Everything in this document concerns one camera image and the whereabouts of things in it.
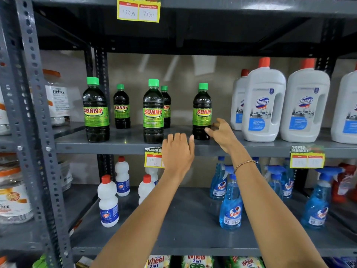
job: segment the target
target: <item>green bottle cap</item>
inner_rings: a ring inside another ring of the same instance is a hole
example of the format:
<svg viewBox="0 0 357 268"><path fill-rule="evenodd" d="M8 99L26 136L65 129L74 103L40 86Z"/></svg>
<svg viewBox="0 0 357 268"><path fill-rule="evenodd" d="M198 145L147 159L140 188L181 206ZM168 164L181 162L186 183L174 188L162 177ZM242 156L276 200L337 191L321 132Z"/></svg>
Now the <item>green bottle cap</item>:
<svg viewBox="0 0 357 268"><path fill-rule="evenodd" d="M199 90L203 89L203 90L208 90L208 84L207 83L200 83L199 84Z"/></svg>
<svg viewBox="0 0 357 268"><path fill-rule="evenodd" d="M159 87L160 85L158 84L158 79L149 79L149 86Z"/></svg>
<svg viewBox="0 0 357 268"><path fill-rule="evenodd" d="M44 261L44 262L42 262L39 266L38 266L38 268L46 268L47 267L47 263Z"/></svg>
<svg viewBox="0 0 357 268"><path fill-rule="evenodd" d="M35 261L32 265L32 268L38 268L42 262L43 262L42 259Z"/></svg>
<svg viewBox="0 0 357 268"><path fill-rule="evenodd" d="M87 85L99 85L99 79L97 77L87 77Z"/></svg>

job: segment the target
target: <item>beaded bracelet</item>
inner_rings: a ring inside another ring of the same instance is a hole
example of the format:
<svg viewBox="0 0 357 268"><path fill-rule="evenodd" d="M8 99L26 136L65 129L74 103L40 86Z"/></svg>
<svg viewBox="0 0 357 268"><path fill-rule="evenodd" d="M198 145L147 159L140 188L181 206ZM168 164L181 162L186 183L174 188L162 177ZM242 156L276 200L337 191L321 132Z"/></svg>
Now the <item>beaded bracelet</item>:
<svg viewBox="0 0 357 268"><path fill-rule="evenodd" d="M248 163L248 162L253 162L253 163L255 163L255 164L258 163L257 161L254 161L254 160L248 160L248 161L245 161L245 162L241 162L238 166L236 166L236 169L235 169L235 171L234 171L234 174L237 172L237 170L238 170L238 168L239 168L240 166L242 166L242 165L244 165L244 164L246 164L246 163Z"/></svg>

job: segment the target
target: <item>white domex bottle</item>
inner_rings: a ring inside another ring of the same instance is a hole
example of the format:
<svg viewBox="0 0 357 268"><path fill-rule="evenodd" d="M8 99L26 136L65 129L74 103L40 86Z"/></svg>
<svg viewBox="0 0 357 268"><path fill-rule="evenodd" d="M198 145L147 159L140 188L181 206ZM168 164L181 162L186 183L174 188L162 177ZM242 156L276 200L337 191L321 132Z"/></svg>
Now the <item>white domex bottle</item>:
<svg viewBox="0 0 357 268"><path fill-rule="evenodd" d="M330 78L314 68L315 58L307 58L301 69L289 76L280 125L285 141L311 143L319 135Z"/></svg>
<svg viewBox="0 0 357 268"><path fill-rule="evenodd" d="M146 172L146 174L149 174L151 176L151 181L155 185L157 185L157 182L158 182L158 175L157 175L158 168L156 168L156 167L145 167L145 172Z"/></svg>
<svg viewBox="0 0 357 268"><path fill-rule="evenodd" d="M115 164L116 172L116 191L118 196L125 197L130 192L130 183L129 183L129 165L125 161L124 156L118 157L118 162Z"/></svg>
<svg viewBox="0 0 357 268"><path fill-rule="evenodd" d="M270 69L270 58L259 60L259 67L247 76L242 132L252 142L272 142L279 132L286 80Z"/></svg>
<svg viewBox="0 0 357 268"><path fill-rule="evenodd" d="M247 84L249 70L242 70L241 77L233 83L232 109L231 109L231 126L233 130L242 130L242 118L244 107L244 94Z"/></svg>
<svg viewBox="0 0 357 268"><path fill-rule="evenodd" d="M110 175L104 175L102 183L98 186L98 198L100 198L100 218L102 225L106 228L114 226L119 221L118 198L115 188L115 183L110 180Z"/></svg>
<svg viewBox="0 0 357 268"><path fill-rule="evenodd" d="M139 205L144 201L144 199L150 194L154 189L155 184L151 181L151 176L149 174L144 175L143 181L139 184Z"/></svg>
<svg viewBox="0 0 357 268"><path fill-rule="evenodd" d="M354 72L342 77L331 136L339 143L357 144L357 64Z"/></svg>

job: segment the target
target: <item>black bottle with green cap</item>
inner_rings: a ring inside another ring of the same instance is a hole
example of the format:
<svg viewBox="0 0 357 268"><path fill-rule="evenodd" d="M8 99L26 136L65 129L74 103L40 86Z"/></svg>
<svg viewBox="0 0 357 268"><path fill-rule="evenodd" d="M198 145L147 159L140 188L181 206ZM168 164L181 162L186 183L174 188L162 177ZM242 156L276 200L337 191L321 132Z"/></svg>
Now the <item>black bottle with green cap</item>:
<svg viewBox="0 0 357 268"><path fill-rule="evenodd" d="M124 85L118 84L118 90L113 97L114 105L114 120L117 129L130 128L130 104L129 96L124 91Z"/></svg>
<svg viewBox="0 0 357 268"><path fill-rule="evenodd" d="M167 85L161 86L161 94L163 95L163 128L168 129L171 125L171 97L167 93Z"/></svg>
<svg viewBox="0 0 357 268"><path fill-rule="evenodd" d="M209 140L205 127L211 127L212 99L207 93L208 84L199 84L199 93L194 98L194 112L192 116L192 134L194 139Z"/></svg>
<svg viewBox="0 0 357 268"><path fill-rule="evenodd" d="M109 112L104 93L97 77L87 77L88 88L83 93L84 125L88 142L109 140Z"/></svg>
<svg viewBox="0 0 357 268"><path fill-rule="evenodd" d="M144 141L150 144L163 142L163 95L158 90L158 79L149 79L149 90L142 99Z"/></svg>

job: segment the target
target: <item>shelving unit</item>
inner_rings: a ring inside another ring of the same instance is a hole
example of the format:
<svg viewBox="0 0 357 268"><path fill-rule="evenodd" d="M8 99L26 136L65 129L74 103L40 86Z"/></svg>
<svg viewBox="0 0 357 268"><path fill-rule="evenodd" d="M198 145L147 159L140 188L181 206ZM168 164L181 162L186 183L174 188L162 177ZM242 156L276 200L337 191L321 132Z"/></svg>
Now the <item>shelving unit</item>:
<svg viewBox="0 0 357 268"><path fill-rule="evenodd" d="M141 126L112 128L110 141L97 144L87 142L82 122L52 128L43 107L40 49L84 51L87 76L99 78L108 102L107 52L314 57L316 69L331 76L338 57L357 56L356 11L357 1L162 0L160 23L147 23L118 21L116 0L0 0L0 85L12 132L0 137L0 151L17 153L37 211L35 220L0 233L0 250L43 250L53 268L72 268L73 256L97 254L137 207L137 193L132 189L119 199L119 224L104 228L93 205L95 185L74 184L59 193L56 153L97 154L99 175L113 175L114 154L144 154L145 147L158 146L144 143ZM172 126L165 133L177 131L191 134L189 126ZM293 145L279 138L247 142L235 134L251 156L287 157ZM328 158L357 158L357 145L332 142L328 130L315 144L325 147ZM225 153L213 140L196 141L196 155ZM305 201L296 193L286 204L299 218ZM219 206L207 189L180 188L152 253L259 255L247 217L239 230L228 232L219 227ZM68 231L87 211L69 238ZM325 229L307 231L313 243L322 256L356 256L357 239L349 227L354 217L339 207L331 215Z"/></svg>

